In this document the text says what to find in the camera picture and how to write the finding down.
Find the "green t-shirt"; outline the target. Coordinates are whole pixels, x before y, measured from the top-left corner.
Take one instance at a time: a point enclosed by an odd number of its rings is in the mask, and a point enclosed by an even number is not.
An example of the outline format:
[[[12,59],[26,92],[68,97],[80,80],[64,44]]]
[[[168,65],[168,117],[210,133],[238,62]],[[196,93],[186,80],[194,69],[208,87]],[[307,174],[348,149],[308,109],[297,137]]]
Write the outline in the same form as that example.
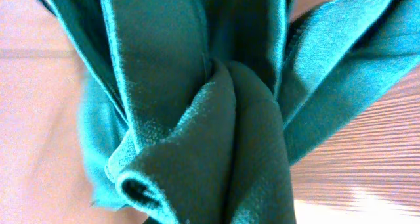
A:
[[[290,167],[419,63],[419,0],[39,0],[89,74],[93,204],[294,223]]]

